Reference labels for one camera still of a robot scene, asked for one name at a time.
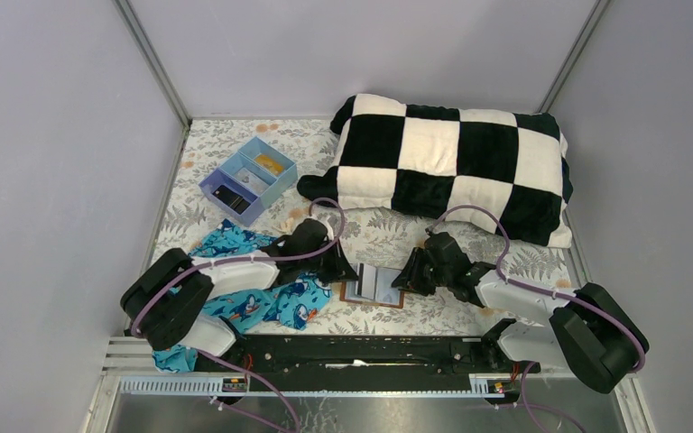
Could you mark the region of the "brown leather card holder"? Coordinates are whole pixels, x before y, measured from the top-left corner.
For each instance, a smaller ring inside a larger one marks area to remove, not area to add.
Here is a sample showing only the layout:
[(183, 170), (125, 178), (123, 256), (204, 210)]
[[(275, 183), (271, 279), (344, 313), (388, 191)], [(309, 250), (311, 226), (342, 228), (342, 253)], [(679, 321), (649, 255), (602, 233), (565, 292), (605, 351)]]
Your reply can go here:
[(402, 309), (404, 293), (392, 286), (401, 271), (375, 267), (365, 263), (352, 266), (357, 281), (345, 282), (339, 299), (341, 301), (374, 307)]

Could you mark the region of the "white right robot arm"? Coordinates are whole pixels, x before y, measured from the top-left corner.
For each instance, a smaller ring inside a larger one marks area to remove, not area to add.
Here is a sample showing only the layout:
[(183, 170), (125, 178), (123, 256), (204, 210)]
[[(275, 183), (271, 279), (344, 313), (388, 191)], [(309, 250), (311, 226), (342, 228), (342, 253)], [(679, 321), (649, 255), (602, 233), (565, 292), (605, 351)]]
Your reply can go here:
[(502, 320), (485, 335), (506, 358), (568, 370), (600, 393), (640, 367), (650, 349), (604, 287), (551, 290), (506, 277), (495, 264), (470, 261), (447, 232), (414, 248), (392, 286), (424, 296), (446, 288), (462, 302), (513, 313), (516, 320)]

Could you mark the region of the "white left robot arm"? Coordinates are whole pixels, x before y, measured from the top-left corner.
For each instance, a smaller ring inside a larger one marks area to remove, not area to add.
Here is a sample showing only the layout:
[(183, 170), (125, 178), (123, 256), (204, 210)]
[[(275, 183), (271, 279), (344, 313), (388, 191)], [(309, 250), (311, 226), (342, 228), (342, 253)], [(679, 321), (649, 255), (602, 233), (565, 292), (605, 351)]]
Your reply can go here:
[(275, 239), (224, 221), (192, 253), (164, 253), (120, 306), (160, 362), (174, 349), (220, 357), (261, 321), (305, 328), (331, 284), (357, 279), (332, 228), (315, 218)]

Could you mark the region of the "gold card in box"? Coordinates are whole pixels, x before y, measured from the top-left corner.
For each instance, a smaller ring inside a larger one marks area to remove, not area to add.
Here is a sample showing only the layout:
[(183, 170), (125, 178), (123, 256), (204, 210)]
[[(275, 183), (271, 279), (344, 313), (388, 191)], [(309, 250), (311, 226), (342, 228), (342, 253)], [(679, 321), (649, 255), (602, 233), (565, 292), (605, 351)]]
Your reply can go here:
[(267, 154), (260, 153), (254, 158), (254, 162), (273, 176), (280, 176), (285, 171), (284, 166), (280, 162)]

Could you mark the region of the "black card in box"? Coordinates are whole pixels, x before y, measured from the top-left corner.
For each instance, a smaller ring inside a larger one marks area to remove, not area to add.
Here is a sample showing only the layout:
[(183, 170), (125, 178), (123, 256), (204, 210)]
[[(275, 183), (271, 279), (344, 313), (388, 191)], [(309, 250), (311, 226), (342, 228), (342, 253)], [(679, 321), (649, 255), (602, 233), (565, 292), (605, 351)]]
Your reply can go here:
[(246, 198), (226, 185), (220, 185), (215, 189), (213, 196), (238, 215), (242, 215), (250, 206)]

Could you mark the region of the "silver card in box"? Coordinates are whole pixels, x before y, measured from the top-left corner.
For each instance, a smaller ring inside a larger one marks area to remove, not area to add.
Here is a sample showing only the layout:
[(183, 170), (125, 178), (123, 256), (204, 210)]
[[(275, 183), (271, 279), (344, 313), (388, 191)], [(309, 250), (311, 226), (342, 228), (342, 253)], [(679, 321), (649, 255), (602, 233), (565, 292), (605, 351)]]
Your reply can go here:
[(247, 168), (240, 169), (235, 174), (235, 178), (240, 184), (252, 191), (256, 196), (261, 196), (269, 188), (269, 184), (265, 182), (264, 179)]

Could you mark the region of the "blue shark print shorts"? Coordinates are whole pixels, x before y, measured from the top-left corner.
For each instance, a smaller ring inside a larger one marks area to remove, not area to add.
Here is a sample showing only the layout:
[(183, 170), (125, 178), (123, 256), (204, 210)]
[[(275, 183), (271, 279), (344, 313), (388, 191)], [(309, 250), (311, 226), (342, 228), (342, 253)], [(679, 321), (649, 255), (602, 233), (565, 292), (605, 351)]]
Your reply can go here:
[(187, 343), (178, 343), (152, 355), (155, 366), (166, 373), (187, 373), (196, 370), (199, 345), (205, 351), (222, 351), (230, 344), (229, 332), (245, 333), (262, 322), (275, 322), (284, 327), (303, 330), (330, 301), (332, 290), (313, 274), (302, 274), (295, 281), (264, 284), (270, 279), (271, 263), (231, 263), (220, 270), (212, 268), (221, 279), (229, 279), (229, 287), (218, 295), (210, 295), (198, 315), (198, 324), (190, 330)]

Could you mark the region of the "floral patterned table cloth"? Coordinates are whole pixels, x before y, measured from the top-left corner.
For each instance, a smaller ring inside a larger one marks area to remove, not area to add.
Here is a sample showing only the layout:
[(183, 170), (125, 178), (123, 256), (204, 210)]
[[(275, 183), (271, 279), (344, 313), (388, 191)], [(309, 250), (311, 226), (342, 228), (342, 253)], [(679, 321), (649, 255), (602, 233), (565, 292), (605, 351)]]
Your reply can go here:
[[(293, 160), (301, 175), (320, 174), (331, 163), (337, 139), (326, 119), (198, 119), (192, 123), (164, 208), (152, 253), (179, 247), (191, 250), (226, 219), (224, 211), (200, 191), (199, 183), (251, 139), (258, 137)], [(422, 245), (429, 220), (384, 208), (345, 213), (341, 244), (351, 263), (402, 267), (412, 248)], [(499, 235), (466, 223), (448, 222), (449, 232), (473, 261), (502, 259), (504, 271), (523, 280), (570, 289), (579, 284), (569, 253)], [(478, 336), (506, 312), (460, 302), (445, 289), (432, 296), (404, 296), (402, 309), (341, 301), (334, 295), (307, 325), (310, 335)]]

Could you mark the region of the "blue three-compartment organizer box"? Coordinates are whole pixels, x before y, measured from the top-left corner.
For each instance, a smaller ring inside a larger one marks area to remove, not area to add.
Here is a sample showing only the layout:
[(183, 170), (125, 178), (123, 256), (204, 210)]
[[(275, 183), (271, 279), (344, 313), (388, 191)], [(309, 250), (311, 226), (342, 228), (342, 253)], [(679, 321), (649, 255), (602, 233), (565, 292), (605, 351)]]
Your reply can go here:
[(296, 163), (255, 137), (211, 171), (199, 188), (210, 202), (249, 226), (297, 179)]

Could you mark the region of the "black white checkered pillow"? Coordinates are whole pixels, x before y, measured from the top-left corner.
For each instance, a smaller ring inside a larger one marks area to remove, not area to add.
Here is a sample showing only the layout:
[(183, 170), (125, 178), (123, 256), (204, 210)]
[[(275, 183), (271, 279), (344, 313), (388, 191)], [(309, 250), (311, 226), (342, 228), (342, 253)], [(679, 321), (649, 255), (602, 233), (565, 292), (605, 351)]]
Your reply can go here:
[(404, 104), (356, 94), (336, 112), (338, 138), (322, 175), (300, 178), (308, 199), (342, 208), (471, 223), (486, 232), (567, 248), (573, 187), (568, 143), (548, 113)]

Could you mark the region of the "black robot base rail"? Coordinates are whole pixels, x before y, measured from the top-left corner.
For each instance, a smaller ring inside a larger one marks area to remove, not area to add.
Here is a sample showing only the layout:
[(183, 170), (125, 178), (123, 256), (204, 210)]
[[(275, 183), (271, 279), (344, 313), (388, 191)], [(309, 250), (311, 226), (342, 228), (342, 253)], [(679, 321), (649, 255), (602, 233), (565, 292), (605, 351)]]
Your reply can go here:
[(470, 374), (516, 381), (527, 362), (510, 360), (489, 337), (282, 336), (241, 337), (221, 360), (261, 375), (354, 371), (432, 375)]

